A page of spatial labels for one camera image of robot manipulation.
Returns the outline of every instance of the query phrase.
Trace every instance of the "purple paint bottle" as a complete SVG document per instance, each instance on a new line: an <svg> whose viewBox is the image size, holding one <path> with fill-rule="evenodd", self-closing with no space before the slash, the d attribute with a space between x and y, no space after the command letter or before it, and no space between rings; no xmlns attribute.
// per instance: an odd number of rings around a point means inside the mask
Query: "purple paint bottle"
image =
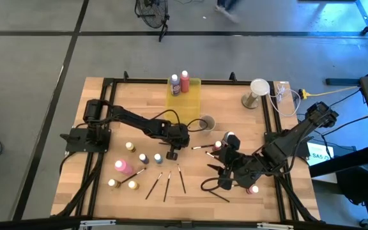
<svg viewBox="0 0 368 230"><path fill-rule="evenodd" d="M173 96L178 96L180 93L180 78L176 74L173 74L170 79L171 84L171 94Z"/></svg>

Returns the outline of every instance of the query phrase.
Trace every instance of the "paint bottle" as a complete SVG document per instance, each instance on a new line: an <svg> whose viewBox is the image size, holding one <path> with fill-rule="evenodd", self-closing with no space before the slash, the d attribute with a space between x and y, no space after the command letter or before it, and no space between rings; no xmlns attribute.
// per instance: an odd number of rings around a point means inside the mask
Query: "paint bottle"
<svg viewBox="0 0 368 230"><path fill-rule="evenodd" d="M116 161L116 163L114 163L114 168L127 176L133 174L133 168L128 165L124 160Z"/></svg>
<svg viewBox="0 0 368 230"><path fill-rule="evenodd" d="M114 180L114 179L110 179L110 180L109 180L109 182L107 182L107 184L108 184L110 187L118 188L118 187L120 187L121 182L120 182L120 181L117 181L117 180Z"/></svg>
<svg viewBox="0 0 368 230"><path fill-rule="evenodd" d="M186 93L190 90L190 76L187 71L181 73L181 92Z"/></svg>
<svg viewBox="0 0 368 230"><path fill-rule="evenodd" d="M224 134L224 137L222 138L223 144L228 144L228 136L230 136L230 135L235 135L235 134L233 132L226 132Z"/></svg>
<svg viewBox="0 0 368 230"><path fill-rule="evenodd" d="M259 192L259 188L256 185L252 185L251 187L247 188L248 194L256 194Z"/></svg>
<svg viewBox="0 0 368 230"><path fill-rule="evenodd" d="M171 94L173 96L178 96L180 94L180 79L176 74L173 74L171 76L170 84L171 84Z"/></svg>
<svg viewBox="0 0 368 230"><path fill-rule="evenodd" d="M154 155L154 160L156 160L156 163L158 163L158 164L161 164L161 163L163 163L163 158L162 158L162 156L160 155L160 154L156 154L156 155Z"/></svg>
<svg viewBox="0 0 368 230"><path fill-rule="evenodd" d="M136 189L139 188L139 184L136 181L129 181L128 182L128 187L133 189L133 190L136 190Z"/></svg>
<svg viewBox="0 0 368 230"><path fill-rule="evenodd" d="M213 151L218 151L221 149L222 143L220 141L215 141L214 146L212 146Z"/></svg>
<svg viewBox="0 0 368 230"><path fill-rule="evenodd" d="M134 153L134 152L135 152L134 144L133 144L133 143L131 143L131 142L127 142L127 143L126 143L126 149L127 149L128 151L131 151L132 153Z"/></svg>
<svg viewBox="0 0 368 230"><path fill-rule="evenodd" d="M148 164L149 162L148 157L143 153L139 155L139 159L141 160L141 162L143 162L143 164Z"/></svg>

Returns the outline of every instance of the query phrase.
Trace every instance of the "yellow cable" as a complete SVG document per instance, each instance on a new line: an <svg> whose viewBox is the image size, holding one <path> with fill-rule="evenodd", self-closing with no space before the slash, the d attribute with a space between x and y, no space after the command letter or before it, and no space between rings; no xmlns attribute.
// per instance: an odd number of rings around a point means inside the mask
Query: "yellow cable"
<svg viewBox="0 0 368 230"><path fill-rule="evenodd" d="M330 92L326 92L326 93L318 93L318 94L315 94L315 95L306 92L306 96L323 96L323 95L327 95L327 94L330 94L330 93L337 93L337 92L340 92L340 91L345 91L345 90L355 89L355 88L358 88L358 86L352 86L352 87L348 87L348 88L344 88L344 89L338 89L338 90L330 91Z"/></svg>

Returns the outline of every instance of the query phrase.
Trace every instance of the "white lamp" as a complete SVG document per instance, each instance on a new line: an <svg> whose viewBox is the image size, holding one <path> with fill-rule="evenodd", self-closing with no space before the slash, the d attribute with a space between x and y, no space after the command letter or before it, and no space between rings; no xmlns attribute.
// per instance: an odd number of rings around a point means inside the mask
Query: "white lamp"
<svg viewBox="0 0 368 230"><path fill-rule="evenodd" d="M265 96L269 93L269 83L264 79L255 79L250 83L251 92L242 96L241 102L248 109L255 109L259 105L259 96Z"/></svg>

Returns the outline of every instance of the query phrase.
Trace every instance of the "yellow plastic container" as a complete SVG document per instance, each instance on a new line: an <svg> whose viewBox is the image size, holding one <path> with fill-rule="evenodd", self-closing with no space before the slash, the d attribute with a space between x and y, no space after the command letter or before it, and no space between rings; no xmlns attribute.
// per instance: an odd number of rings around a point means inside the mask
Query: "yellow plastic container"
<svg viewBox="0 0 368 230"><path fill-rule="evenodd" d="M190 78L190 89L188 92L180 92L178 96L171 93L170 79L167 82L167 96L165 108L177 112L180 123L188 124L193 119L199 118L201 111L201 79ZM176 115L173 112L164 114L164 119L177 124Z"/></svg>

